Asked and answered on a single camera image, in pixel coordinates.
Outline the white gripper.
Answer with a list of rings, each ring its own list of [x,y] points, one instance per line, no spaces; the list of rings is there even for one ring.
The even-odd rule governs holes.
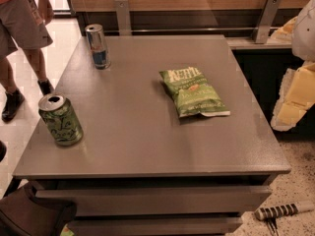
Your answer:
[[[288,68],[283,76],[271,126],[284,132],[295,127],[315,104],[315,0],[310,0],[297,17],[275,30],[271,39],[291,42],[294,56],[311,61],[297,70]]]

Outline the person's hand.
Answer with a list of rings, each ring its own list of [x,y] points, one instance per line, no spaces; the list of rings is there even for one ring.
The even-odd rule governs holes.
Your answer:
[[[54,11],[50,4],[49,0],[38,0],[38,10],[41,18],[43,19],[44,23],[48,25],[53,17]]]

